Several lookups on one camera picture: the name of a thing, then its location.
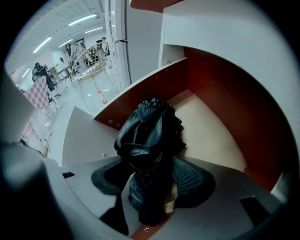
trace red wooden panel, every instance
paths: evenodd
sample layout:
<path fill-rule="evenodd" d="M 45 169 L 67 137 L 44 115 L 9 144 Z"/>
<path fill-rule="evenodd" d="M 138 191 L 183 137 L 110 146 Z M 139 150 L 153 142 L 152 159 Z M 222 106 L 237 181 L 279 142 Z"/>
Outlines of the red wooden panel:
<path fill-rule="evenodd" d="M 120 129 L 143 100 L 160 98 L 167 101 L 187 88 L 187 60 L 182 60 L 130 87 L 103 109 L 95 120 Z"/>
<path fill-rule="evenodd" d="M 172 216 L 172 213 L 166 213 L 164 219 L 157 224 L 156 226 L 147 226 L 147 225 L 141 225 L 138 230 L 133 234 L 132 238 L 134 240 L 147 240 L 151 236 L 153 236 L 159 229 L 161 229 L 164 224 L 170 219 Z"/>
<path fill-rule="evenodd" d="M 130 6 L 135 9 L 163 13 L 164 8 L 183 0 L 132 0 Z"/>
<path fill-rule="evenodd" d="M 281 109 L 256 79 L 236 65 L 191 48 L 185 48 L 185 56 L 188 87 L 235 139 L 247 162 L 245 173 L 271 190 L 285 164 L 298 159 Z"/>

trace desk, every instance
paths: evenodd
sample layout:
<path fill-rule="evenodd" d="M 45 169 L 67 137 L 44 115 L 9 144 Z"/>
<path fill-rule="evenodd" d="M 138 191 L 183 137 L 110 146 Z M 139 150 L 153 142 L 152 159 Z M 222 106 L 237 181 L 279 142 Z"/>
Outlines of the desk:
<path fill-rule="evenodd" d="M 67 78 L 67 77 L 69 77 L 69 78 L 71 79 L 71 82 L 73 82 L 73 81 L 72 81 L 72 78 L 70 77 L 70 73 L 68 72 L 68 69 L 69 69 L 69 68 L 72 68 L 72 66 L 73 66 L 73 64 L 70 64 L 69 66 L 63 68 L 61 71 L 59 71 L 59 72 L 55 75 L 55 77 L 57 77 L 59 74 L 62 76 L 61 81 L 65 80 L 66 87 L 67 87 L 67 82 L 66 82 L 66 78 Z M 66 72 L 67 75 L 66 75 L 66 76 L 63 76 L 63 75 L 61 74 L 62 72 Z"/>

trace black cable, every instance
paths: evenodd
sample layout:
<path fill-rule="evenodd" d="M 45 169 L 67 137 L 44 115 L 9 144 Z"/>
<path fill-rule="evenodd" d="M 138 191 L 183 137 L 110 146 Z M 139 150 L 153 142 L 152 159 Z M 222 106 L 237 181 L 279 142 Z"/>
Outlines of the black cable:
<path fill-rule="evenodd" d="M 45 141 L 46 141 L 46 143 L 48 144 L 48 158 L 50 158 L 50 146 L 49 146 L 49 143 L 48 143 L 48 141 L 45 139 Z"/>

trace ceiling light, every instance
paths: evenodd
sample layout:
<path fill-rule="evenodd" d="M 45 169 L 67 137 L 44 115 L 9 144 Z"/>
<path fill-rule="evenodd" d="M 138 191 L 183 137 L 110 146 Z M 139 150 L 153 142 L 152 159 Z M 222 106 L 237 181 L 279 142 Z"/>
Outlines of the ceiling light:
<path fill-rule="evenodd" d="M 68 40 L 67 42 L 63 43 L 62 45 L 60 45 L 59 47 L 62 47 L 64 44 L 67 44 L 69 42 L 73 41 L 73 39 Z"/>
<path fill-rule="evenodd" d="M 23 74 L 22 78 L 25 77 L 25 75 L 28 73 L 29 70 L 30 70 L 30 68 L 28 68 L 28 69 L 26 70 L 26 72 Z"/>
<path fill-rule="evenodd" d="M 95 29 L 89 30 L 89 31 L 87 31 L 87 32 L 85 32 L 85 33 L 93 32 L 93 31 L 96 31 L 96 30 L 99 30 L 99 29 L 103 29 L 103 27 L 101 27 L 101 28 L 95 28 Z"/>
<path fill-rule="evenodd" d="M 52 39 L 52 37 L 47 38 L 44 42 L 41 43 L 40 46 L 38 46 L 33 53 L 36 53 L 42 46 L 44 46 L 48 41 L 50 41 Z"/>
<path fill-rule="evenodd" d="M 76 20 L 75 22 L 71 22 L 71 23 L 69 24 L 69 26 L 72 26 L 72 25 L 74 25 L 74 24 L 76 24 L 76 23 L 79 23 L 79 22 L 81 22 L 81 21 L 83 21 L 83 20 L 86 20 L 86 19 L 89 19 L 89 18 L 92 18 L 92 17 L 97 17 L 97 14 L 93 14 L 93 15 L 90 15 L 90 16 L 87 16 L 87 17 L 83 17 L 83 18 L 81 18 L 81 19 L 78 19 L 78 20 Z"/>

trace pink object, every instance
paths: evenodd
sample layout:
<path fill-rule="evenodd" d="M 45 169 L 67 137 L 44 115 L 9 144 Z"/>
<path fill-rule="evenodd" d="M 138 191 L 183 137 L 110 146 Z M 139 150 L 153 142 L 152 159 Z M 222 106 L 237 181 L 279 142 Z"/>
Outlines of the pink object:
<path fill-rule="evenodd" d="M 24 95 L 32 105 L 34 105 L 35 109 L 46 108 L 49 106 L 46 76 L 42 76 L 38 79 L 31 88 L 24 92 Z"/>
<path fill-rule="evenodd" d="M 33 130 L 32 125 L 30 123 L 27 123 L 25 129 L 23 130 L 22 133 L 22 139 L 27 142 L 31 138 L 36 138 L 39 139 L 38 135 L 36 132 Z"/>

